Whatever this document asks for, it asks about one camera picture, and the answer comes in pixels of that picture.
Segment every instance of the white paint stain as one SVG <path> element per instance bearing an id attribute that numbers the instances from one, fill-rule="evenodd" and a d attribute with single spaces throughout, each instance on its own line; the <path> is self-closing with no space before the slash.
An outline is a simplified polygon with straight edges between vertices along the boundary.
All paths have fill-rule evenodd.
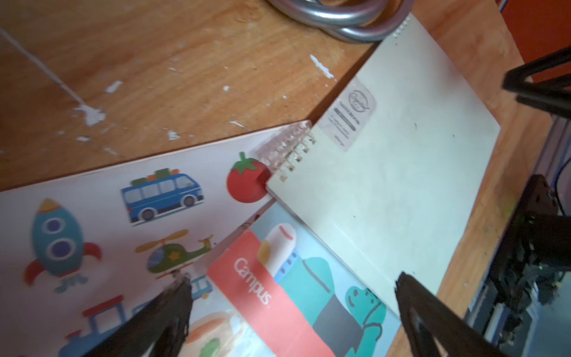
<path id="1" fill-rule="evenodd" d="M 242 128 L 244 128 L 244 129 L 246 129 L 246 130 L 248 130 L 248 131 L 251 131 L 250 129 L 246 128 L 245 126 L 243 126 L 242 124 L 240 124 L 240 123 L 237 122 L 237 121 L 231 121 L 230 124 L 238 125 L 239 127 L 242 127 Z"/>
<path id="2" fill-rule="evenodd" d="M 111 124 L 108 127 L 106 127 L 105 129 L 101 129 L 100 133 L 105 134 L 106 132 L 108 132 L 109 130 L 113 129 L 116 126 L 117 126 L 117 124 Z"/>
<path id="3" fill-rule="evenodd" d="M 176 131 L 169 130 L 168 140 L 177 140 L 177 139 L 180 139 L 180 135 Z"/>
<path id="4" fill-rule="evenodd" d="M 314 55 L 309 55 L 309 57 L 315 63 L 315 66 L 317 66 L 317 68 L 323 72 L 325 77 L 335 79 L 335 76 L 329 72 L 329 68 L 325 67 L 321 62 L 319 62 L 319 60 Z"/>
<path id="5" fill-rule="evenodd" d="M 115 155 L 115 156 L 119 155 L 119 154 L 117 154 L 117 152 L 115 152 L 115 150 L 113 150 L 113 149 L 110 148 L 110 147 L 106 147 L 106 148 L 105 148 L 105 151 L 107 151 L 107 152 L 108 152 L 109 154 L 111 154 L 111 155 Z"/>
<path id="6" fill-rule="evenodd" d="M 98 122 L 105 119 L 105 113 L 99 109 L 93 109 L 92 107 L 88 106 L 83 99 L 81 99 L 71 88 L 67 86 L 67 84 L 63 83 L 61 79 L 52 71 L 50 70 L 42 61 L 39 60 L 36 56 L 29 53 L 15 38 L 13 38 L 8 31 L 4 30 L 0 27 L 0 34 L 10 42 L 16 49 L 26 56 L 33 64 L 38 66 L 38 68 L 44 72 L 46 76 L 48 76 L 55 84 L 57 84 L 67 95 L 72 97 L 76 102 L 79 103 L 79 107 L 75 108 L 76 110 L 81 110 L 85 112 L 85 122 L 88 126 L 92 126 L 97 124 Z"/>
<path id="7" fill-rule="evenodd" d="M 87 126 L 93 126 L 102 122 L 107 116 L 103 110 L 94 109 L 87 104 L 81 104 L 79 107 L 74 108 L 74 110 L 85 113 L 85 124 L 87 124 Z"/>
<path id="8" fill-rule="evenodd" d="M 107 87 L 107 89 L 105 89 L 105 93 L 107 93 L 107 94 L 115 93 L 115 91 L 117 91 L 117 89 L 119 89 L 119 87 L 122 84 L 123 84 L 123 82 L 121 82 L 121 81 L 115 81 L 112 85 L 110 85 L 109 87 Z"/>

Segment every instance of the notebook label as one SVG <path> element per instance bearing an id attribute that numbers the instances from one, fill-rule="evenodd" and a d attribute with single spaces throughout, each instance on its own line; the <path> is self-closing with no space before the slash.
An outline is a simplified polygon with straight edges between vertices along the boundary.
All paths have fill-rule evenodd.
<path id="1" fill-rule="evenodd" d="M 347 151 L 369 121 L 375 107 L 373 95 L 354 77 L 317 121 L 317 126 L 341 150 Z"/>

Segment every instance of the wooden table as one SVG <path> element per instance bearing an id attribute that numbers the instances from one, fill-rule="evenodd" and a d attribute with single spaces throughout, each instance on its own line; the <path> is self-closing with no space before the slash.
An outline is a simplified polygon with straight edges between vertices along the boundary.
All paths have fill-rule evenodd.
<path id="1" fill-rule="evenodd" d="M 502 128 L 438 294 L 463 316 L 550 118 L 501 90 L 505 72 L 522 60 L 492 0 L 418 0 L 413 13 Z M 0 5 L 0 26 L 107 114 L 87 126 L 77 101 L 0 38 L 0 190 L 315 120 L 371 52 L 285 18 L 264 0 L 19 0 Z M 123 85 L 106 94 L 117 80 Z M 180 139 L 168 140 L 169 131 Z M 409 354 L 400 331 L 389 355 Z"/>

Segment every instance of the cartoon illustration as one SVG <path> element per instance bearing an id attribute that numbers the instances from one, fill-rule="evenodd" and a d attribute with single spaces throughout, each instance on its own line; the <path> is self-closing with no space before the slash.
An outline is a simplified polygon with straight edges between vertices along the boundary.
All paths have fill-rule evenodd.
<path id="1" fill-rule="evenodd" d="M 195 206 L 204 201 L 200 185 L 179 170 L 162 169 L 154 175 L 131 181 L 121 190 L 131 223 L 144 223 L 157 217 Z"/>
<path id="2" fill-rule="evenodd" d="M 371 357 L 383 333 L 386 305 L 369 289 L 351 287 L 345 293 L 345 308 L 335 295 L 329 263 L 323 258 L 300 257 L 291 246 L 295 237 L 290 224 L 277 225 L 262 241 L 258 257 L 266 254 L 263 243 L 271 240 L 267 246 L 272 247 L 271 256 L 281 259 L 281 266 L 275 274 L 268 272 L 336 357 Z M 289 254 L 284 256 L 278 249 Z"/>
<path id="3" fill-rule="evenodd" d="M 113 308 L 116 309 L 119 323 L 107 331 L 100 331 L 97 326 L 97 316 Z M 67 335 L 66 339 L 68 343 L 59 350 L 59 357 L 83 356 L 101 341 L 111 336 L 122 324 L 126 323 L 127 318 L 123 310 L 123 295 L 116 296 L 99 305 L 88 308 L 83 311 L 82 315 L 89 321 L 91 332 L 85 336 L 81 336 L 81 330 L 77 330 Z"/>
<path id="4" fill-rule="evenodd" d="M 208 293 L 212 292 L 212 285 L 206 278 L 206 275 L 203 275 L 197 279 L 191 281 L 192 284 L 192 300 L 198 300 L 200 298 L 208 297 Z M 197 286 L 205 285 L 206 288 L 203 288 L 201 292 L 197 289 Z M 144 302 L 135 308 L 132 309 L 132 316 L 137 314 L 139 311 L 144 309 L 145 306 L 150 303 L 151 300 Z M 116 321 L 117 325 L 114 327 L 109 328 L 106 331 L 101 331 L 100 326 L 98 326 L 97 316 L 102 314 L 108 310 L 116 309 L 118 320 Z M 59 350 L 59 357 L 80 357 L 83 356 L 87 351 L 90 351 L 93 347 L 97 346 L 101 341 L 105 340 L 109 336 L 111 336 L 115 331 L 117 331 L 121 325 L 127 322 L 127 317 L 125 315 L 125 311 L 123 309 L 123 295 L 116 296 L 112 299 L 109 299 L 101 304 L 98 304 L 94 307 L 88 308 L 82 312 L 83 317 L 87 318 L 89 322 L 89 328 L 91 332 L 87 335 L 81 336 L 81 330 L 74 331 L 66 336 L 67 345 L 63 346 Z"/>
<path id="5" fill-rule="evenodd" d="M 76 283 L 87 283 L 87 278 L 77 273 L 84 255 L 101 261 L 99 246 L 84 243 L 77 220 L 51 198 L 42 201 L 34 218 L 32 247 L 37 259 L 26 267 L 24 281 L 31 286 L 41 272 L 47 271 L 61 278 L 62 285 L 55 289 L 59 294 Z"/>
<path id="6" fill-rule="evenodd" d="M 210 249 L 212 248 L 210 240 L 212 239 L 213 235 L 210 235 L 206 239 L 200 239 L 199 242 L 202 243 L 204 247 L 192 252 L 187 252 L 186 249 L 184 249 L 184 247 L 181 246 L 180 244 L 166 243 L 169 240 L 179 239 L 187 234 L 188 230 L 185 229 L 182 231 L 175 232 L 163 239 L 154 240 L 152 242 L 141 244 L 135 249 L 135 253 L 141 253 L 147 251 L 160 244 L 160 246 L 151 253 L 147 261 L 147 269 L 151 273 L 160 273 L 163 271 L 169 271 L 157 277 L 157 279 L 160 279 L 164 276 L 169 275 L 170 270 L 173 269 L 174 267 L 179 266 L 176 269 L 180 270 L 182 268 L 189 266 L 190 264 L 192 264 L 192 262 L 189 262 L 190 260 L 203 255 L 204 253 L 210 251 Z"/>
<path id="7" fill-rule="evenodd" d="M 242 203 L 254 203 L 265 197 L 266 181 L 271 177 L 270 170 L 254 158 L 246 158 L 240 153 L 240 161 L 236 161 L 226 180 L 228 193 Z"/>
<path id="8" fill-rule="evenodd" d="M 206 278 L 206 275 L 200 276 L 190 281 L 192 287 L 192 300 L 208 299 L 208 295 L 212 292 L 212 284 Z"/>
<path id="9" fill-rule="evenodd" d="M 258 261 L 275 276 L 295 249 L 295 229 L 289 223 L 275 226 L 258 250 Z"/>
<path id="10" fill-rule="evenodd" d="M 188 328 L 186 344 L 180 350 L 183 357 L 224 357 L 230 356 L 235 342 L 240 339 L 246 323 L 240 320 L 237 333 L 232 331 L 231 319 L 239 319 L 235 314 L 215 312 L 207 315 Z"/>

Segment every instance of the notebook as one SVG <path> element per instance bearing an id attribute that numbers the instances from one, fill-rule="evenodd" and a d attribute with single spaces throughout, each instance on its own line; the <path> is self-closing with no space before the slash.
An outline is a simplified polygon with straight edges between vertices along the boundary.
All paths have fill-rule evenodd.
<path id="1" fill-rule="evenodd" d="M 400 327 L 277 202 L 209 264 L 207 276 L 277 357 L 383 357 Z"/>
<path id="2" fill-rule="evenodd" d="M 402 271 L 437 293 L 499 132 L 410 15 L 267 187 L 399 314 Z"/>
<path id="3" fill-rule="evenodd" d="M 267 208 L 255 151 L 305 124 L 0 192 L 0 355 L 79 357 L 109 337 Z M 205 275 L 192 293 L 218 301 Z"/>

